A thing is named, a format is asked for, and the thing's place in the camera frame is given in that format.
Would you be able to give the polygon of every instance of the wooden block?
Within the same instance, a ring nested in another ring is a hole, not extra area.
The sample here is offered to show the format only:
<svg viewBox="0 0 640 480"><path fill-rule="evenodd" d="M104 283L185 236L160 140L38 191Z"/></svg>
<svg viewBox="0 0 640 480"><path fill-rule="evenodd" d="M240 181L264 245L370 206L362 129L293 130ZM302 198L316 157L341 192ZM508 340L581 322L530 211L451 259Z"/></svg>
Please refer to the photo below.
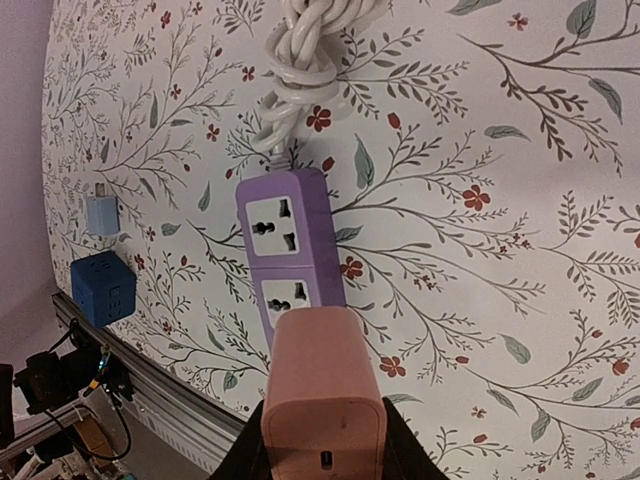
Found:
<svg viewBox="0 0 640 480"><path fill-rule="evenodd" d="M97 453L104 457L113 457L115 453L111 448L111 444L107 437L104 435L102 428L98 422L93 418L87 418L82 422L78 422L74 425L78 435L82 438L82 441L87 446L87 450L91 453ZM100 460L95 458L98 467L102 468L109 465L111 462L107 460Z"/></svg>

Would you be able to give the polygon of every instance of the blue cube socket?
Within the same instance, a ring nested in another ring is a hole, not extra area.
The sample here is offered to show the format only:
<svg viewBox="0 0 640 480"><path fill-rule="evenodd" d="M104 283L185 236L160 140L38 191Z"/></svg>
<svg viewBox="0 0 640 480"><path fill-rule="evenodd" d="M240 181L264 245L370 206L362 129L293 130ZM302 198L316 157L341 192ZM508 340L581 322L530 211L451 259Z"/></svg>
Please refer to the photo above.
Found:
<svg viewBox="0 0 640 480"><path fill-rule="evenodd" d="M73 300L96 328L136 310L136 275L111 251L71 264Z"/></svg>

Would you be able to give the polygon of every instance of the white wall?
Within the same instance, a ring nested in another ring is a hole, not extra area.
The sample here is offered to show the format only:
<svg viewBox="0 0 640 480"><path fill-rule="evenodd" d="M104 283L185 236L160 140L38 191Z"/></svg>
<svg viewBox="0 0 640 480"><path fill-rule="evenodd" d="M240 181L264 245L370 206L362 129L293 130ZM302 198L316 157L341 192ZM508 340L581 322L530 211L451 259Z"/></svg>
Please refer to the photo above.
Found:
<svg viewBox="0 0 640 480"><path fill-rule="evenodd" d="M0 362L43 326L55 332L40 150L51 7L0 1Z"/></svg>

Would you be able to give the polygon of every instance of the purple power strip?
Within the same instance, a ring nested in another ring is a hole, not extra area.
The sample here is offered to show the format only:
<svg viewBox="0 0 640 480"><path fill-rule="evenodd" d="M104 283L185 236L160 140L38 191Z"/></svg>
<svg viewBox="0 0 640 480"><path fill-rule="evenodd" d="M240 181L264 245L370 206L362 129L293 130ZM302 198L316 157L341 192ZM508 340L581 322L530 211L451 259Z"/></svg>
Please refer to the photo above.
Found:
<svg viewBox="0 0 640 480"><path fill-rule="evenodd" d="M324 174L273 172L236 190L238 217L269 347L279 315L305 306L345 306Z"/></svg>

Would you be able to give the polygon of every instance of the socket hole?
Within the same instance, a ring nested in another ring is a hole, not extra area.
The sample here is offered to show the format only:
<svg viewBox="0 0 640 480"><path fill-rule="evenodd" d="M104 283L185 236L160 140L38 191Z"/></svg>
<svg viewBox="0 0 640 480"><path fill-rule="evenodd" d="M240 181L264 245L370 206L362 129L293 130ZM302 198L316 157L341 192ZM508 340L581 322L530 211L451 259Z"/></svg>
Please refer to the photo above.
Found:
<svg viewBox="0 0 640 480"><path fill-rule="evenodd" d="M251 229L253 233L257 235L264 235L265 233L273 233L276 231L276 226L272 222L264 223L258 222L255 225L252 225Z"/></svg>
<svg viewBox="0 0 640 480"><path fill-rule="evenodd" d="M290 252L295 252L298 249L296 245L295 233L287 233L286 235L283 235L282 238L286 242L287 248L289 249Z"/></svg>
<svg viewBox="0 0 640 480"><path fill-rule="evenodd" d="M286 300L281 302L277 298L274 298L273 300L269 300L267 304L269 306L269 310L274 310L276 312L286 312L291 310L291 304Z"/></svg>
<svg viewBox="0 0 640 480"><path fill-rule="evenodd" d="M320 453L320 465L323 470L333 469L333 452L324 451Z"/></svg>
<svg viewBox="0 0 640 480"><path fill-rule="evenodd" d="M307 294L304 291L304 285L302 283L296 283L296 293L294 294L296 300L306 300Z"/></svg>
<svg viewBox="0 0 640 480"><path fill-rule="evenodd" d="M280 218L291 218L291 209L287 200L280 200Z"/></svg>

